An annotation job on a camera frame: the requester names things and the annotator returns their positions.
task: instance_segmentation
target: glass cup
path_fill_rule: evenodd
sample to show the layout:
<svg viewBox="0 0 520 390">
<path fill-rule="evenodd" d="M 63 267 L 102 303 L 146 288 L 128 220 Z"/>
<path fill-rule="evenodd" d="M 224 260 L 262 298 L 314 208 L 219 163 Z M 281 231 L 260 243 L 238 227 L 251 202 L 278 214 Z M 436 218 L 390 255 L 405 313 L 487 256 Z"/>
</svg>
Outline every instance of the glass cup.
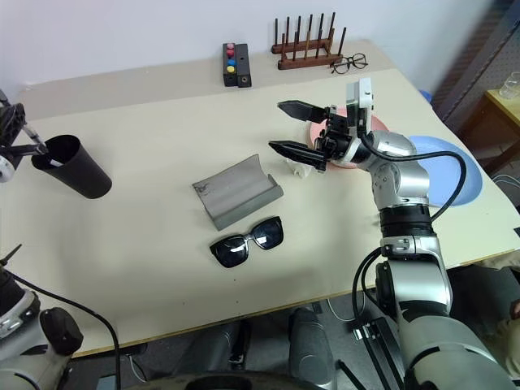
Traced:
<svg viewBox="0 0 520 390">
<path fill-rule="evenodd" d="M 505 99 L 512 99 L 520 94 L 520 71 L 514 71 L 500 88 L 499 94 Z"/>
</svg>

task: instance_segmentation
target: black cylinder cup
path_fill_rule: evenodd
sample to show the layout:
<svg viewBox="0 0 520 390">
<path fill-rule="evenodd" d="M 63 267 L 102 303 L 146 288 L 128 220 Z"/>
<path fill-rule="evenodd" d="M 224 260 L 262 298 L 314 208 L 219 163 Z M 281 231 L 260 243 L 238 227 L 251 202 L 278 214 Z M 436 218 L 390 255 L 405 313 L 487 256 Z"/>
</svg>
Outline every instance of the black cylinder cup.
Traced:
<svg viewBox="0 0 520 390">
<path fill-rule="evenodd" d="M 48 154 L 32 156 L 32 165 L 87 197 L 102 197 L 112 180 L 89 156 L 75 136 L 55 136 L 46 141 Z"/>
</svg>

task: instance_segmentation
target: blue plate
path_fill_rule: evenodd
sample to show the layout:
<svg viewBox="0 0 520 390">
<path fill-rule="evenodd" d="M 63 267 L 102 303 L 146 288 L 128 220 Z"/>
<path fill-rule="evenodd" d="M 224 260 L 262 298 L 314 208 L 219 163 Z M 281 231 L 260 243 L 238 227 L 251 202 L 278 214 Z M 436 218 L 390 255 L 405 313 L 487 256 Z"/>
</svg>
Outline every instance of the blue plate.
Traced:
<svg viewBox="0 0 520 390">
<path fill-rule="evenodd" d="M 482 191 L 482 174 L 476 162 L 464 151 L 440 138 L 433 136 L 411 136 L 410 140 L 415 144 L 417 153 L 440 152 L 449 150 L 460 154 L 466 162 L 466 181 L 461 193 L 453 202 L 452 206 L 465 205 L 472 202 Z M 430 204 L 442 206 L 457 187 L 461 168 L 455 158 L 436 157 L 427 160 L 419 160 L 419 164 L 427 170 L 430 175 Z"/>
</svg>

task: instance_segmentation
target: eyeglasses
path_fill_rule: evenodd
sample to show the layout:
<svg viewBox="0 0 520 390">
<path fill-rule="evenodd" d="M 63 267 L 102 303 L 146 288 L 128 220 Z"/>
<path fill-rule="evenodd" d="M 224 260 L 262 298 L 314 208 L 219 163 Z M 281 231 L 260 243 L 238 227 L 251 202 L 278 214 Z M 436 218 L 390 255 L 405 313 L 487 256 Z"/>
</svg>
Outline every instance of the eyeglasses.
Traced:
<svg viewBox="0 0 520 390">
<path fill-rule="evenodd" d="M 284 240 L 280 217 L 272 217 L 259 223 L 250 234 L 226 237 L 210 247 L 211 253 L 226 268 L 236 267 L 249 255 L 247 241 L 254 240 L 262 249 L 273 249 Z"/>
<path fill-rule="evenodd" d="M 357 69 L 363 69 L 366 65 L 368 65 L 368 62 L 366 61 L 366 57 L 363 53 L 356 53 L 352 57 L 341 57 L 339 62 L 331 63 L 331 67 L 334 68 L 332 69 L 331 73 L 336 72 L 340 75 L 344 75 L 349 71 L 351 65 Z"/>
</svg>

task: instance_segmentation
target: gray plastic piece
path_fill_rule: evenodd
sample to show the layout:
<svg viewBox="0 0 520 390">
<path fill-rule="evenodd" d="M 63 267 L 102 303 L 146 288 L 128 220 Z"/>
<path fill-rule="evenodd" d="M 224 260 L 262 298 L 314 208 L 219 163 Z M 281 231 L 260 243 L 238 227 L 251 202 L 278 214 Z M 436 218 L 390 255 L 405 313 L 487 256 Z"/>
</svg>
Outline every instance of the gray plastic piece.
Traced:
<svg viewBox="0 0 520 390">
<path fill-rule="evenodd" d="M 258 154 L 193 187 L 218 230 L 284 195 L 273 177 L 263 173 Z"/>
</svg>

